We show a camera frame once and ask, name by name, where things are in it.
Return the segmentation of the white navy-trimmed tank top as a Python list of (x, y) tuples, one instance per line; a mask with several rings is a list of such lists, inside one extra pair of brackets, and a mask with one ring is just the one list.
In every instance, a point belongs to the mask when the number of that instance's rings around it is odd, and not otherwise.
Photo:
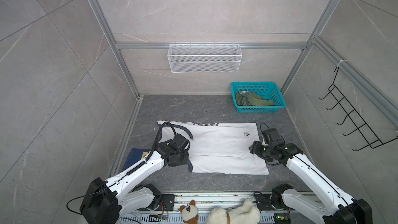
[(249, 151), (253, 142), (260, 140), (255, 123), (171, 124), (190, 141), (190, 172), (269, 175), (265, 161)]

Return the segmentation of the teal plastic basket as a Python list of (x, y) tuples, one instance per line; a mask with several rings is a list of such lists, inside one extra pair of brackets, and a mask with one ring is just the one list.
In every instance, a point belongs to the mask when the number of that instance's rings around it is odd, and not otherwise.
[[(266, 100), (273, 100), (275, 106), (238, 106), (235, 95), (240, 91), (253, 92)], [(238, 113), (275, 113), (286, 107), (285, 99), (274, 82), (232, 82), (231, 93)]]

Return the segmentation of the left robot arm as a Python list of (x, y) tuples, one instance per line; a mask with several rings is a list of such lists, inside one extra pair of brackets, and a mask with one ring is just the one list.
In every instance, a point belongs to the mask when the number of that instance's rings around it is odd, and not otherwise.
[(168, 121), (159, 126), (148, 155), (106, 180), (93, 180), (77, 215), (89, 224), (115, 224), (125, 214), (147, 208), (160, 202), (161, 193), (144, 186), (134, 191), (144, 179), (165, 166), (178, 167), (189, 164), (189, 149), (194, 139), (191, 131)]

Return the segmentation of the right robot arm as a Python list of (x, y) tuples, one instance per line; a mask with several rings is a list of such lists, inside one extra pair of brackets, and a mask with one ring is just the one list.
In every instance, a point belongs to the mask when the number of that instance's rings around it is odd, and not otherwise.
[(269, 202), (273, 209), (293, 209), (316, 224), (371, 224), (373, 212), (363, 199), (356, 200), (319, 171), (293, 143), (286, 143), (275, 128), (262, 131), (263, 142), (254, 141), (251, 154), (270, 166), (283, 165), (296, 174), (318, 197), (316, 202), (288, 184), (272, 189)]

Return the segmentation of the green tank top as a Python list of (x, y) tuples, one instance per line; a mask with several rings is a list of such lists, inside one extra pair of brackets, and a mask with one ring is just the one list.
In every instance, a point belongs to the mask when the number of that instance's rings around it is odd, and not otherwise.
[(238, 106), (256, 106), (256, 107), (275, 106), (273, 100), (266, 100), (261, 96), (249, 91), (238, 92), (235, 95), (235, 101)]

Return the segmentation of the blue book yellow label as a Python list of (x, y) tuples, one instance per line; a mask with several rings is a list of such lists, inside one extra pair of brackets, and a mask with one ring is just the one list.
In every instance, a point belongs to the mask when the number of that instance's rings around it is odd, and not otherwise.
[(138, 149), (132, 148), (127, 156), (126, 162), (123, 167), (123, 171), (134, 165), (135, 163), (139, 162), (145, 156), (147, 156), (150, 152), (150, 149)]

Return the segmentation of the brown white plush toy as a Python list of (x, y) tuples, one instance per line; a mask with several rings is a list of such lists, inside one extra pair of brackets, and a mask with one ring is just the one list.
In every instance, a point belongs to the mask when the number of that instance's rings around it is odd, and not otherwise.
[(188, 205), (181, 206), (179, 211), (184, 224), (198, 224), (198, 208), (196, 207), (196, 202), (194, 200), (191, 200)]

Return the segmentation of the white fluffy plush toy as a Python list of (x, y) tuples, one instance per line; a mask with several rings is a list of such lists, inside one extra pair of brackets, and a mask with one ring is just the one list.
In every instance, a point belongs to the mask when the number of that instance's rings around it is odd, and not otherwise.
[(215, 208), (206, 219), (206, 224), (259, 224), (260, 210), (249, 199), (242, 206), (226, 210)]

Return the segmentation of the small green black device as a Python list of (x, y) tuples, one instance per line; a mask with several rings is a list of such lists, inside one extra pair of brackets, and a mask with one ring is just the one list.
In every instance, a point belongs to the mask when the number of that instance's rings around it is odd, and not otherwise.
[(285, 214), (275, 214), (274, 215), (274, 224), (291, 224), (291, 220)]

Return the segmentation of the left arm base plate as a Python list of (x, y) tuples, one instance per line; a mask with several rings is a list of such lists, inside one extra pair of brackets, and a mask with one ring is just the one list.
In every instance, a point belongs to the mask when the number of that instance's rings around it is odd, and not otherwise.
[(147, 207), (150, 211), (172, 211), (175, 204), (175, 195), (165, 194), (155, 196), (151, 204)]

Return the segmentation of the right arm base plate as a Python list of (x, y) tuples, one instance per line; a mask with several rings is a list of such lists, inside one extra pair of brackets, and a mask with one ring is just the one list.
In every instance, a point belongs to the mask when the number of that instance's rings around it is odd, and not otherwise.
[(254, 193), (255, 203), (261, 211), (289, 211), (293, 208), (287, 207), (282, 200), (282, 196), (276, 193), (262, 193), (256, 191)]

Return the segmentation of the aluminium frame rail front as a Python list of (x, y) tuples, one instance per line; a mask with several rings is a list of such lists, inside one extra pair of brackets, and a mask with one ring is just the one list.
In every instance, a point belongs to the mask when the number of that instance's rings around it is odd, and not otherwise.
[[(202, 211), (210, 211), (213, 208), (234, 208), (244, 203), (246, 199), (255, 205), (255, 192), (167, 192), (165, 194), (175, 195), (175, 204), (172, 211), (176, 212), (182, 205), (187, 205), (191, 200), (196, 202), (197, 208)], [(149, 188), (144, 187), (138, 191), (127, 194), (118, 200), (117, 210), (120, 216), (130, 214), (134, 211), (150, 211), (147, 207), (151, 204), (155, 196), (161, 194), (153, 193)], [(283, 211), (262, 211), (262, 212), (283, 212)]]

